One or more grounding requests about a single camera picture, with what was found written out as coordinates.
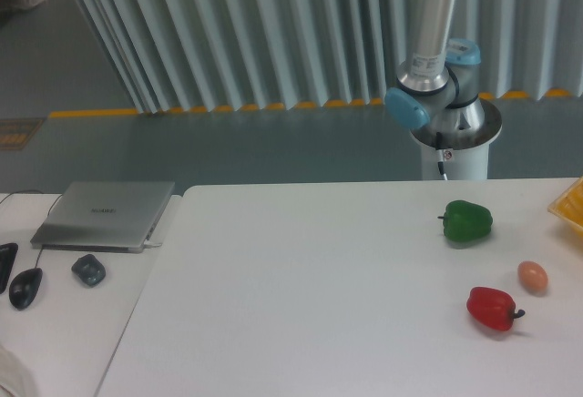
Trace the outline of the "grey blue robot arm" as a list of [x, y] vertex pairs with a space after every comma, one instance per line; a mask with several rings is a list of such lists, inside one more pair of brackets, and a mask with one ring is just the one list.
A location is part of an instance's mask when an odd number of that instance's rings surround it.
[[465, 107], [477, 99], [472, 86], [477, 62], [469, 67], [446, 61], [455, 0], [413, 0], [406, 55], [396, 70], [396, 86], [384, 104], [403, 127], [424, 127], [448, 108]]

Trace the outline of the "white sleeved forearm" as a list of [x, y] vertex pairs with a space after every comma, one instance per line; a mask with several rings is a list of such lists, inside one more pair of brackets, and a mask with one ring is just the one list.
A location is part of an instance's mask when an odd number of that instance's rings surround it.
[[37, 396], [36, 385], [24, 364], [1, 348], [1, 395], [15, 397]]

